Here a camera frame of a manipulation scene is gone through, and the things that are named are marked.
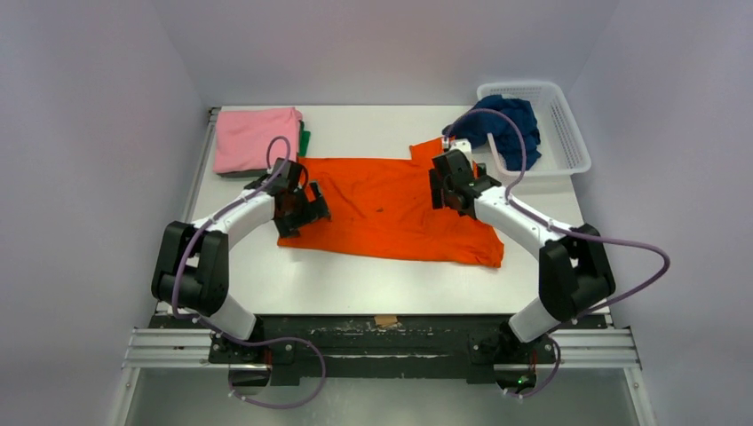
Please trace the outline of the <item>orange t shirt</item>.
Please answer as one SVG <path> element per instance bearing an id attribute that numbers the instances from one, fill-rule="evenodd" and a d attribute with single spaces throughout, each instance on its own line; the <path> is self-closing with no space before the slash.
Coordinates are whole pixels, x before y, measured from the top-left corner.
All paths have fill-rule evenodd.
<path id="1" fill-rule="evenodd" d="M 280 238 L 279 246 L 500 268 L 504 245 L 491 226 L 432 206 L 429 170 L 443 152 L 440 140 L 409 151 L 407 159 L 302 159 L 331 218 Z"/>

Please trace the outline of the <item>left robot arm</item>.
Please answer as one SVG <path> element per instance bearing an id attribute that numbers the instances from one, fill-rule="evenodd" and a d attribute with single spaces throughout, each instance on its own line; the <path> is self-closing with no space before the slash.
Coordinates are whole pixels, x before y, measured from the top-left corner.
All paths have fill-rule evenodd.
<path id="1" fill-rule="evenodd" d="M 163 233 L 151 282 L 152 296 L 169 304 L 180 319 L 220 332 L 241 362 L 262 357 L 261 321 L 229 294 L 230 251 L 261 225 L 272 223 L 282 239 L 331 217 L 319 185 L 306 167 L 279 159 L 273 169 L 243 187 L 225 207 L 192 223 L 173 221 Z"/>

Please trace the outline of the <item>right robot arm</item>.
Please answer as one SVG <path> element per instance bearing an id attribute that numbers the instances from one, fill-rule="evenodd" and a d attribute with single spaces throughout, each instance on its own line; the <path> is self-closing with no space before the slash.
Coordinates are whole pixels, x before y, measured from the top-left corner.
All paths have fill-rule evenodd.
<path id="1" fill-rule="evenodd" d="M 432 159 L 429 181 L 434 209 L 453 209 L 513 238 L 538 264 L 536 297 L 499 327 L 498 352 L 519 361 L 534 341 L 576 319 L 615 291 L 614 276 L 598 231 L 555 221 L 477 174 L 468 156 L 449 149 Z"/>

